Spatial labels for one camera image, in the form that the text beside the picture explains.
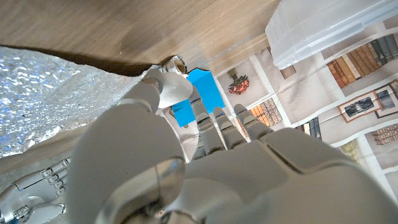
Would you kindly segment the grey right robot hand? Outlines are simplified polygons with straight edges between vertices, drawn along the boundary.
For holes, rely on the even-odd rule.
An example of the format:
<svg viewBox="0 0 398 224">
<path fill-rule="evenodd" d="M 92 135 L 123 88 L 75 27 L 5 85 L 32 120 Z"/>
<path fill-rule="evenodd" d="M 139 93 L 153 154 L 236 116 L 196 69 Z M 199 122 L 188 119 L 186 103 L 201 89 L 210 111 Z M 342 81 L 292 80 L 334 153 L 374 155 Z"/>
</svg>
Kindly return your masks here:
<svg viewBox="0 0 398 224">
<path fill-rule="evenodd" d="M 1 223 L 47 223 L 66 212 L 54 201 L 66 192 L 71 157 L 11 183 L 1 193 Z"/>
</svg>

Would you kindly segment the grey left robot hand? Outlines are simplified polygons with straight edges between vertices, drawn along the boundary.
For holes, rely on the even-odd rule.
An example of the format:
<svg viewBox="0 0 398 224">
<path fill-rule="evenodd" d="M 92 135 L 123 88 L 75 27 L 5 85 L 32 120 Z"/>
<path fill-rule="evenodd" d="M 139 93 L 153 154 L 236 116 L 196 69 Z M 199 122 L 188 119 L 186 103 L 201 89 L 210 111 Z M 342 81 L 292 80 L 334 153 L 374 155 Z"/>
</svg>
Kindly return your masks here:
<svg viewBox="0 0 398 224">
<path fill-rule="evenodd" d="M 397 201 L 351 158 L 234 111 L 246 138 L 183 76 L 147 70 L 76 145 L 70 223 L 397 222 Z"/>
</svg>

